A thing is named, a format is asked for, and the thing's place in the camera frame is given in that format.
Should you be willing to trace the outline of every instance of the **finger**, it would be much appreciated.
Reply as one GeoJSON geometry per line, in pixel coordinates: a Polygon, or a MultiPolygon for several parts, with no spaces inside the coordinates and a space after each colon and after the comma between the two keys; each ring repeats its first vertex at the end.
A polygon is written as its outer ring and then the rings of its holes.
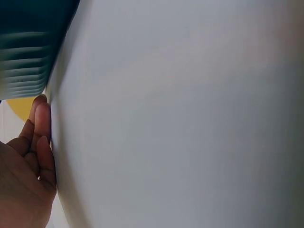
{"type": "Polygon", "coordinates": [[[37,151],[37,142],[41,136],[46,136],[48,142],[51,140],[51,108],[48,103],[41,103],[36,108],[34,135],[30,151],[37,151]]]}
{"type": "Polygon", "coordinates": [[[30,168],[33,170],[36,177],[38,177],[39,164],[38,164],[37,154],[34,152],[29,152],[24,156],[24,159],[28,162],[30,168]]]}
{"type": "Polygon", "coordinates": [[[37,156],[41,183],[49,192],[56,193],[55,161],[48,139],[45,136],[38,140],[37,156]]]}
{"type": "Polygon", "coordinates": [[[35,113],[36,113],[37,107],[41,103],[46,103],[47,101],[48,101],[48,99],[47,99],[47,97],[44,94],[39,95],[33,101],[32,108],[31,108],[31,110],[29,112],[29,118],[28,118],[32,122],[32,124],[35,123],[35,113]]]}
{"type": "Polygon", "coordinates": [[[10,147],[15,149],[21,156],[24,156],[32,143],[34,134],[34,124],[27,120],[18,138],[15,138],[7,143],[10,147]]]}

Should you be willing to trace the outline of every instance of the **ribbed plastic container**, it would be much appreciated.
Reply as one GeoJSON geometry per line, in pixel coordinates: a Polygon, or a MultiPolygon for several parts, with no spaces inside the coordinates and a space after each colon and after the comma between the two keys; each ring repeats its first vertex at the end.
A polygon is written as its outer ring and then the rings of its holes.
{"type": "Polygon", "coordinates": [[[42,93],[78,4],[0,1],[0,100],[42,93]]]}

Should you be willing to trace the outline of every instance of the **yellow circle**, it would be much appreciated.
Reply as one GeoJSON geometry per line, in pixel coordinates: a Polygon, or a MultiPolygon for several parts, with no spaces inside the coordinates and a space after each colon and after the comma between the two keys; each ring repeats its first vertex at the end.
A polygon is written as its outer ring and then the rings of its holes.
{"type": "Polygon", "coordinates": [[[34,97],[18,98],[6,100],[13,112],[23,121],[26,121],[29,117],[30,109],[32,108],[32,103],[34,97]]]}

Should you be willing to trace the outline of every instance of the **fingernail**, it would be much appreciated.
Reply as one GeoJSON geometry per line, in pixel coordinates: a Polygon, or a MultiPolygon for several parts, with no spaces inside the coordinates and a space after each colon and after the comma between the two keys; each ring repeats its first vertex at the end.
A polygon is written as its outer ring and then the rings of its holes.
{"type": "Polygon", "coordinates": [[[45,135],[41,136],[41,141],[48,144],[48,138],[45,135]]]}

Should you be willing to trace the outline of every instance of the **hand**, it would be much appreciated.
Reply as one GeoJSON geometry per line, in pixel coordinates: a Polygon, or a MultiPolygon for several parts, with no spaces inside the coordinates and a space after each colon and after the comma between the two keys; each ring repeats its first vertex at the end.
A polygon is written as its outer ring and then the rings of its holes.
{"type": "Polygon", "coordinates": [[[0,228],[44,228],[56,195],[47,98],[37,97],[18,138],[0,142],[0,228]]]}

